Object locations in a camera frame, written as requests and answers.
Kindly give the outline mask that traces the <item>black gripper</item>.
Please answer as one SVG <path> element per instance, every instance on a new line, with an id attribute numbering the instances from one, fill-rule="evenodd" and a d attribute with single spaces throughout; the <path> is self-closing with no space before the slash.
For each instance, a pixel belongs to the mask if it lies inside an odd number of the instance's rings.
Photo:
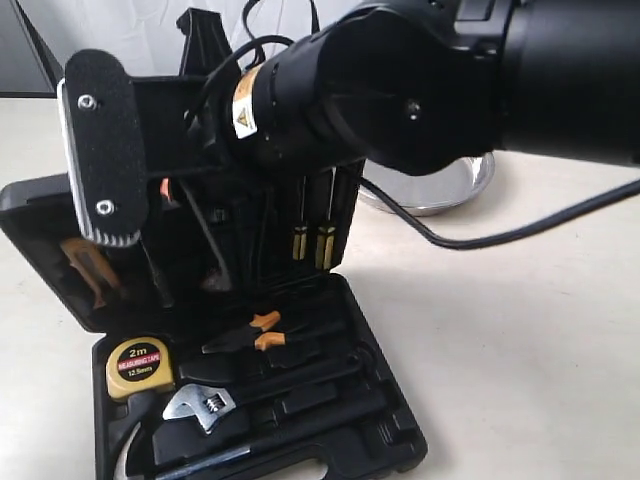
<path id="1" fill-rule="evenodd" d="M 130 78 L 130 173 L 137 181 L 198 175 L 229 163 L 225 129 L 240 67 L 221 14 L 189 8 L 176 26 L 184 35 L 178 73 Z"/>

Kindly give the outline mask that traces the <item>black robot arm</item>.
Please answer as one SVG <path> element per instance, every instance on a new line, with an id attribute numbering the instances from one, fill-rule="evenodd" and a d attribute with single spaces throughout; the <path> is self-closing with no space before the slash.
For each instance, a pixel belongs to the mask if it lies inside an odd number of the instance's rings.
<path id="1" fill-rule="evenodd" d="M 241 73 L 136 78 L 152 177 L 408 175 L 495 150 L 639 160 L 635 1 L 365 1 Z"/>

